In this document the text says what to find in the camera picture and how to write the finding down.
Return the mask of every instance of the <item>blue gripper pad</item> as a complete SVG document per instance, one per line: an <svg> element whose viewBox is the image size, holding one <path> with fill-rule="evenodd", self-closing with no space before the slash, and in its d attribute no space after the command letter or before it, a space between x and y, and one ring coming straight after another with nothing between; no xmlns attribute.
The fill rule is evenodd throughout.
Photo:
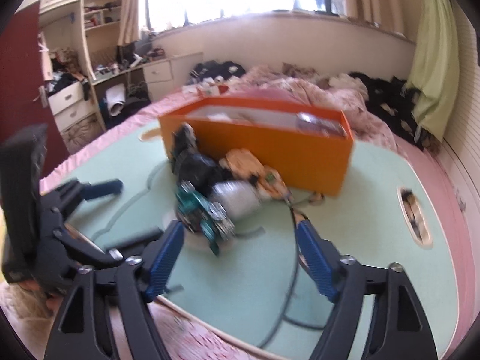
<svg viewBox="0 0 480 360"><path fill-rule="evenodd" d="M318 291L330 302L336 302L339 292L333 284L333 266L340 261L337 249L330 241L320 238L308 220L297 225L295 238Z"/></svg>
<svg viewBox="0 0 480 360"><path fill-rule="evenodd" d="M183 224L179 221L172 221L163 236L158 241L151 243L160 242L161 245L155 245L156 248L160 249L157 256L152 261L145 261L143 264L143 268L147 269L147 272L142 276L148 278L148 286L143 292L147 302L152 302L158 295L165 292L167 280L169 280L173 266L182 250L183 239Z"/></svg>
<svg viewBox="0 0 480 360"><path fill-rule="evenodd" d="M118 179L98 184L84 184L82 198L85 200L93 200L107 195L120 195L122 191L123 183Z"/></svg>

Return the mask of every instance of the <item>door handle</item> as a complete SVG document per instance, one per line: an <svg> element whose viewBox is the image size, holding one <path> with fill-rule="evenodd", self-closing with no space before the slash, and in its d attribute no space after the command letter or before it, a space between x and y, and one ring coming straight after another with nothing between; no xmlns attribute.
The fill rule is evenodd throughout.
<svg viewBox="0 0 480 360"><path fill-rule="evenodd" d="M38 99L40 99L43 108L47 108L49 106L49 98L47 96L47 91L45 91L44 86L38 87L38 96L35 97L33 101L36 102Z"/></svg>

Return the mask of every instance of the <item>green curtain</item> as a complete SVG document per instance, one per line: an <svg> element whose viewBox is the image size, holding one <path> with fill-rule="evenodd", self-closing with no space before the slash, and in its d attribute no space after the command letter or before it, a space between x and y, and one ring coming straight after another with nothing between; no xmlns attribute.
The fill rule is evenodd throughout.
<svg viewBox="0 0 480 360"><path fill-rule="evenodd" d="M458 92L457 25L450 0L422 0L417 48L407 88L421 90L413 116L442 141Z"/></svg>

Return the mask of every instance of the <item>metal screw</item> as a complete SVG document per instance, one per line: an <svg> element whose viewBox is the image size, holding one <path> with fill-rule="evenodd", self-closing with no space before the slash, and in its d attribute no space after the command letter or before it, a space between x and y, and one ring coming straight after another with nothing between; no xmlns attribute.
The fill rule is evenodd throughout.
<svg viewBox="0 0 480 360"><path fill-rule="evenodd" d="M357 262L355 257L352 257L348 254L344 254L343 256L340 256L340 261L342 261L342 263L344 263L345 265L348 265L348 266L352 266L353 264L355 264Z"/></svg>
<svg viewBox="0 0 480 360"><path fill-rule="evenodd" d="M113 249L109 250L109 255L112 256L113 259L116 260L116 261L122 261L123 260L123 255L115 247Z"/></svg>
<svg viewBox="0 0 480 360"><path fill-rule="evenodd" d="M403 267L397 263L397 262L393 262L390 264L389 268L392 270L392 271L395 271L395 272L403 272Z"/></svg>
<svg viewBox="0 0 480 360"><path fill-rule="evenodd" d="M137 264L140 264L142 262L142 257L140 256L131 256L128 259L125 260L129 266L135 266Z"/></svg>
<svg viewBox="0 0 480 360"><path fill-rule="evenodd" d="M210 203L208 206L208 211L214 220L221 221L227 218L227 212L218 202Z"/></svg>
<svg viewBox="0 0 480 360"><path fill-rule="evenodd" d="M81 275L86 275L89 272L93 271L93 266L91 265L83 265L80 268L78 268L78 273Z"/></svg>

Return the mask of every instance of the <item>white wall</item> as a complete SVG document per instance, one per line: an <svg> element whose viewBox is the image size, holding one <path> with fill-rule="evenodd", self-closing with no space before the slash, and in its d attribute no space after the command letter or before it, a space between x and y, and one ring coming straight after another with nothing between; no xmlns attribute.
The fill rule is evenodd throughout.
<svg viewBox="0 0 480 360"><path fill-rule="evenodd" d="M454 3L460 55L460 85L440 160L466 202L465 219L476 277L480 276L480 67L477 35L469 19ZM480 280L475 283L475 315L480 312Z"/></svg>
<svg viewBox="0 0 480 360"><path fill-rule="evenodd" d="M232 60L248 69L282 62L319 73L361 71L371 77L406 79L412 42L335 17L292 13L249 15L161 34L154 42L167 56L203 51L205 60Z"/></svg>
<svg viewBox="0 0 480 360"><path fill-rule="evenodd" d="M68 17L57 20L43 28L46 45L50 49L71 46L72 41L72 25Z"/></svg>

